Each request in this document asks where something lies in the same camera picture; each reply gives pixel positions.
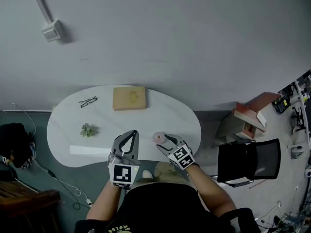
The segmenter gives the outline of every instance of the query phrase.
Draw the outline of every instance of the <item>yellow object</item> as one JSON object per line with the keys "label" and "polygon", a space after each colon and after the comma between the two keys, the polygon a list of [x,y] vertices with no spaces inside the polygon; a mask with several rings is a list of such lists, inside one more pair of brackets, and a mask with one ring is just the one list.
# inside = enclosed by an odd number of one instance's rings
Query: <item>yellow object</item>
{"label": "yellow object", "polygon": [[114,88],[112,108],[115,111],[146,109],[145,87],[131,86]]}

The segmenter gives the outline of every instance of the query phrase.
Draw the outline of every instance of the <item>white wall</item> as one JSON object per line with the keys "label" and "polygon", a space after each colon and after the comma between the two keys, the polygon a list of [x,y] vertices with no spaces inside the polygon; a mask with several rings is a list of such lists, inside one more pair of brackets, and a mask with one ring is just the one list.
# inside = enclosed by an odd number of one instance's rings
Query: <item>white wall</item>
{"label": "white wall", "polygon": [[311,0],[46,0],[71,42],[46,42],[35,0],[0,0],[0,109],[50,110],[140,84],[193,110],[277,92],[311,67]]}

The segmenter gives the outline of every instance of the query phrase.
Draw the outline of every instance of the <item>black glasses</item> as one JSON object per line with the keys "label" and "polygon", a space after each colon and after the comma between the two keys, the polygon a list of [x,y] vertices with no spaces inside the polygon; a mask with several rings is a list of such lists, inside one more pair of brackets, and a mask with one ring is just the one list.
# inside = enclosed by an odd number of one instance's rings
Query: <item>black glasses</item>
{"label": "black glasses", "polygon": [[87,105],[89,105],[90,103],[93,103],[97,100],[97,97],[94,96],[90,99],[87,99],[87,100],[84,100],[84,101],[79,101],[80,104],[80,107],[83,108],[83,107],[86,107]]}

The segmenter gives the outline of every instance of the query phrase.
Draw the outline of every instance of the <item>gray floor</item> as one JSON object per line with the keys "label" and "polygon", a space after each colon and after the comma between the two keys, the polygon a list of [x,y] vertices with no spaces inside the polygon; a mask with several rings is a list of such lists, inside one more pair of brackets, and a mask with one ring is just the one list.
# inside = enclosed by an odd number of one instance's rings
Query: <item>gray floor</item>
{"label": "gray floor", "polygon": [[[276,180],[265,181],[258,186],[249,189],[249,186],[232,188],[225,186],[224,189],[233,198],[238,207],[249,207],[253,210],[255,217],[264,216],[277,201],[282,202],[281,208],[275,208],[263,219],[272,223],[273,216],[283,216],[284,213],[293,211],[293,214],[298,210],[298,206],[302,200],[306,189],[307,179],[304,178],[304,169],[309,157],[309,151],[306,150],[301,158],[291,160],[290,150],[287,145],[293,141],[304,140],[304,132],[300,132],[295,137],[291,136],[289,125],[290,109],[282,115],[277,115],[272,106],[267,106],[262,110],[262,114],[268,120],[268,130],[266,136],[259,138],[258,141],[265,141],[274,138],[279,138],[282,148],[282,159],[280,173]],[[217,173],[217,148],[212,148],[214,144],[214,136],[219,122],[214,122],[213,118],[217,118],[217,114],[197,114],[200,118],[202,127],[202,142],[199,151],[195,155],[196,161],[201,165],[202,169],[207,174]],[[79,168],[71,168],[58,163],[52,156],[46,138],[46,127],[50,114],[48,113],[30,113],[34,122],[37,125],[35,134],[35,143],[37,150],[37,158],[43,166],[51,169],[55,175],[65,182],[79,187],[92,201],[100,193],[101,189],[108,180],[108,169],[105,163],[96,163]],[[33,132],[31,121],[23,113],[0,113],[0,124],[21,122],[29,132]],[[139,174],[144,169],[149,169],[153,172],[157,162],[143,161]],[[59,217],[64,229],[64,232],[73,232],[74,224],[77,220],[84,219],[87,213],[87,208],[82,207],[79,211],[73,209],[72,204],[75,200],[66,191],[58,181],[54,180],[46,172],[39,169],[37,166],[32,166],[28,171],[17,170],[18,177],[29,185],[38,188],[39,190],[56,189],[61,192],[62,201],[59,205]],[[86,204],[85,197],[78,197],[81,204]]]}

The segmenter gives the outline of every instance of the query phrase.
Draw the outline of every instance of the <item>marble tabletop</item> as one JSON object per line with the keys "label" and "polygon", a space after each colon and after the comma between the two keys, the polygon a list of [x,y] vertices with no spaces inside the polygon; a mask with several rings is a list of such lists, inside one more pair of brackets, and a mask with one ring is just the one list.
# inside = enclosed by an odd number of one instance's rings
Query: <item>marble tabletop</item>
{"label": "marble tabletop", "polygon": [[[103,85],[74,93],[61,101],[53,110],[47,127],[47,140],[51,153],[61,164],[70,167],[107,161],[107,151],[114,139],[130,130],[139,132],[139,160],[168,162],[152,140],[155,132],[176,134],[182,137],[195,154],[201,141],[201,127],[194,112],[185,104],[162,93],[146,89],[147,109],[114,111],[114,87]],[[94,103],[81,108],[79,101],[93,96]],[[80,135],[85,123],[98,127],[98,134]],[[71,146],[103,149],[103,153],[72,154]]]}

